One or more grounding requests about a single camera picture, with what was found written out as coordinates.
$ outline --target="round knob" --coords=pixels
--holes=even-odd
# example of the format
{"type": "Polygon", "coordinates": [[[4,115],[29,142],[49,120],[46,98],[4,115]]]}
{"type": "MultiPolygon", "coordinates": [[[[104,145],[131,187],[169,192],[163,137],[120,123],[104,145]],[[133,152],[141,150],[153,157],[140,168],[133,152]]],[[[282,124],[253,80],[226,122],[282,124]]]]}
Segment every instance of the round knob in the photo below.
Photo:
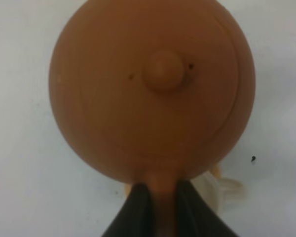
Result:
{"type": "Polygon", "coordinates": [[[177,54],[159,51],[144,65],[143,80],[152,89],[167,91],[177,88],[183,81],[184,67],[177,54]]]}

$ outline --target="black tongs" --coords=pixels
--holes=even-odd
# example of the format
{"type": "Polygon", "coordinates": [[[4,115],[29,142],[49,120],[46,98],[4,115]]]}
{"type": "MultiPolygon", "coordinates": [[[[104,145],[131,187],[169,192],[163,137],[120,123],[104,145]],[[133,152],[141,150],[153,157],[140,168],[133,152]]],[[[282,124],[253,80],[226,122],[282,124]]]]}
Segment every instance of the black tongs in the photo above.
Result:
{"type": "MultiPolygon", "coordinates": [[[[236,237],[207,206],[189,181],[179,181],[175,194],[176,237],[236,237]]],[[[154,237],[154,213],[149,190],[136,184],[103,237],[154,237]]]]}

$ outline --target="teapot lid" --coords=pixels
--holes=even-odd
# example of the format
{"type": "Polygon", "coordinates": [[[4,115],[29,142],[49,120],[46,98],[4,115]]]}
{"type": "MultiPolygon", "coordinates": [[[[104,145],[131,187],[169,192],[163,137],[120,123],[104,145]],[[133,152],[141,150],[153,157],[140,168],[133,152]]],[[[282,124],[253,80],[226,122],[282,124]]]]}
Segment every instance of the teapot lid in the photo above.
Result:
{"type": "Polygon", "coordinates": [[[65,138],[125,182],[140,176],[134,169],[205,171],[239,139],[254,92],[245,37],[213,0],[89,0],[50,69],[65,138]]]}

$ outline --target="terracotta teapot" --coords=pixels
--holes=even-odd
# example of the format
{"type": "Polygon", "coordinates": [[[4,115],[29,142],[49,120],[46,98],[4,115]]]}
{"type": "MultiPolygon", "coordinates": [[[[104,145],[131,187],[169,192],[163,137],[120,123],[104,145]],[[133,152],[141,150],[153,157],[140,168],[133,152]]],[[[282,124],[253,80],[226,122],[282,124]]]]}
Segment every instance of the terracotta teapot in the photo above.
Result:
{"type": "Polygon", "coordinates": [[[255,72],[241,29],[214,0],[89,0],[59,37],[49,90],[70,146],[103,174],[144,183],[170,236],[177,182],[235,145],[255,72]]]}

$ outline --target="white background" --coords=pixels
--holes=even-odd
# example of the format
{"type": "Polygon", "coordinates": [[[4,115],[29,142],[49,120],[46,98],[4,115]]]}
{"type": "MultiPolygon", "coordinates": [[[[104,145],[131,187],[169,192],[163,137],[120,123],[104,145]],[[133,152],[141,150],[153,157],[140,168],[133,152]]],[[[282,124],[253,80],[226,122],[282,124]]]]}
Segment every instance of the white background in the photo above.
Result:
{"type": "MultiPolygon", "coordinates": [[[[122,184],[68,147],[49,105],[52,50],[83,2],[0,0],[0,237],[97,237],[124,202],[122,184]]],[[[252,117],[222,162],[248,193],[222,217],[242,237],[294,237],[296,0],[221,3],[246,34],[257,72],[252,117]]]]}

